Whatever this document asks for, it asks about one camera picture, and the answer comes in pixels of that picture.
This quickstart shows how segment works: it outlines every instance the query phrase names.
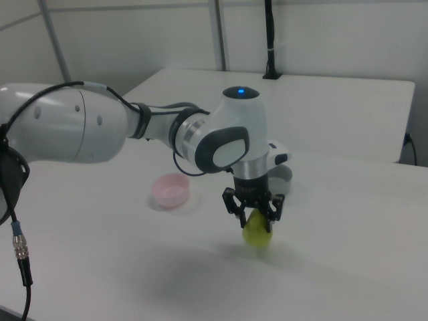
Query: pink bowl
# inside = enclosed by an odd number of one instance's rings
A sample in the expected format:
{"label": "pink bowl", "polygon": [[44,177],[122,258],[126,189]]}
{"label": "pink bowl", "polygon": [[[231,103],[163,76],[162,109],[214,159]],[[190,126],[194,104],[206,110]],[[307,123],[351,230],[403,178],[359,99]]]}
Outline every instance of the pink bowl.
{"label": "pink bowl", "polygon": [[175,207],[189,198],[189,179],[184,174],[169,173],[152,184],[152,195],[163,207]]}

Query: cable connector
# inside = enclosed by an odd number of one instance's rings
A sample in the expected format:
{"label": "cable connector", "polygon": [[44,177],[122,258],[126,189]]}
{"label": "cable connector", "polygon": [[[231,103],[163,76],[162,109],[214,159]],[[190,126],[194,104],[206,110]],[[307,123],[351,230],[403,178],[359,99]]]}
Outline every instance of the cable connector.
{"label": "cable connector", "polygon": [[19,270],[21,271],[22,285],[27,287],[33,284],[31,269],[29,264],[29,252],[27,240],[22,234],[21,224],[19,221],[12,222],[13,230],[13,247],[15,248],[15,256],[18,260]]}

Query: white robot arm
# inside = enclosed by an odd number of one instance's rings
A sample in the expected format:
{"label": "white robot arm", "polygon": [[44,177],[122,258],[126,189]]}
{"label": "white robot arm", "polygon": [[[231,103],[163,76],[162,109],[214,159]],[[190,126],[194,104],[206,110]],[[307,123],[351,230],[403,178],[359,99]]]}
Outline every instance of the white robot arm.
{"label": "white robot arm", "polygon": [[[107,88],[90,82],[83,85]],[[13,125],[7,127],[23,103],[48,87],[44,84],[0,86],[2,129],[7,132],[9,148],[27,162],[99,163],[114,157],[127,137],[158,139],[205,173],[233,173],[235,189],[226,189],[223,199],[228,212],[240,219],[241,227],[246,222],[245,207],[260,209],[267,219],[268,231],[270,222],[280,219],[284,196],[277,195],[273,201],[276,210],[271,209],[267,173],[290,156],[278,142],[269,144],[265,109],[255,90],[226,89],[218,109],[209,114],[188,103],[167,106],[167,109],[144,104],[131,106],[95,92],[65,87],[32,102]],[[5,171],[7,169],[2,168],[0,175],[6,179]],[[14,195],[10,195],[13,206],[23,182],[25,179],[15,182],[17,186],[11,192]],[[236,205],[234,196],[241,206]],[[6,210],[0,190],[0,219]]]}

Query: black cable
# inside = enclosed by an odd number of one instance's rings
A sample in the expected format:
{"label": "black cable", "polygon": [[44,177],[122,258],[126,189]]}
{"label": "black cable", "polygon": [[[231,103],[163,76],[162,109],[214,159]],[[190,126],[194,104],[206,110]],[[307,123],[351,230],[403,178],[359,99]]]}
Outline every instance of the black cable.
{"label": "black cable", "polygon": [[175,166],[177,166],[177,168],[179,169],[179,171],[181,171],[183,174],[186,174],[187,176],[191,176],[191,177],[198,177],[198,176],[202,176],[202,175],[205,175],[205,174],[206,174],[205,172],[202,172],[202,173],[199,173],[199,174],[191,174],[191,173],[188,173],[188,172],[186,172],[185,170],[183,170],[183,169],[180,167],[179,163],[177,162],[177,157],[176,157],[176,152],[175,152],[175,150],[173,151],[173,160],[174,160],[174,164],[175,164]]}
{"label": "black cable", "polygon": [[129,102],[127,102],[120,94],[118,94],[117,92],[115,92],[112,88],[110,87],[106,87],[107,91],[111,92],[113,94],[113,96],[115,96],[117,99],[119,99],[123,104],[125,104],[126,107],[128,107],[129,109],[140,113],[140,110],[135,108],[133,105],[131,105]]}
{"label": "black cable", "polygon": [[11,126],[15,122],[15,120],[18,118],[18,116],[29,105],[31,105],[33,102],[35,102],[37,99],[45,96],[46,94],[48,94],[50,92],[53,92],[54,90],[57,90],[57,89],[60,89],[60,88],[64,88],[64,87],[78,86],[78,85],[83,86],[84,83],[83,82],[65,82],[63,84],[59,84],[59,85],[48,87],[48,88],[46,88],[46,89],[44,89],[44,90],[36,93],[33,97],[31,97],[29,100],[27,100],[26,102],[24,102],[23,105],[21,107],[19,107],[18,110],[12,115],[11,119],[9,119],[9,121],[7,122],[7,125],[6,125],[5,135],[7,134],[7,132],[9,131],[9,129],[11,128]]}
{"label": "black cable", "polygon": [[412,144],[412,148],[413,148],[413,157],[415,159],[415,166],[417,166],[417,157],[416,157],[416,147],[415,147],[415,143],[413,142],[413,139],[411,136],[409,136],[409,142]]}
{"label": "black cable", "polygon": [[173,115],[173,114],[180,114],[181,110],[176,110],[174,112],[152,112],[152,116],[153,115]]}
{"label": "black cable", "polygon": [[31,286],[26,286],[26,288],[27,288],[27,299],[25,300],[25,308],[24,308],[24,313],[22,314],[21,321],[27,320],[29,305],[31,303]]}
{"label": "black cable", "polygon": [[176,102],[174,104],[166,105],[166,106],[150,106],[149,105],[148,107],[161,108],[161,109],[172,109],[172,108],[180,108],[180,107],[191,107],[191,108],[199,109],[199,107],[197,105],[195,105],[194,103],[192,103],[192,102]]}

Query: white wall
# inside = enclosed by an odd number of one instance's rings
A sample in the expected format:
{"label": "white wall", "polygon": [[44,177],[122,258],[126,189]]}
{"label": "white wall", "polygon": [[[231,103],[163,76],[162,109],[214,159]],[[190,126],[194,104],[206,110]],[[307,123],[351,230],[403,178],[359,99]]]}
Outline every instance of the white wall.
{"label": "white wall", "polygon": [[[417,145],[419,163],[428,166],[428,3],[286,2],[312,4],[274,6],[279,71],[415,82],[408,131]],[[229,69],[264,72],[263,1],[224,0],[223,27]],[[409,145],[402,161],[413,163]]]}
{"label": "white wall", "polygon": [[0,2],[0,84],[62,81],[36,0]]}
{"label": "white wall", "polygon": [[73,80],[124,94],[162,68],[219,69],[208,1],[48,1]]}

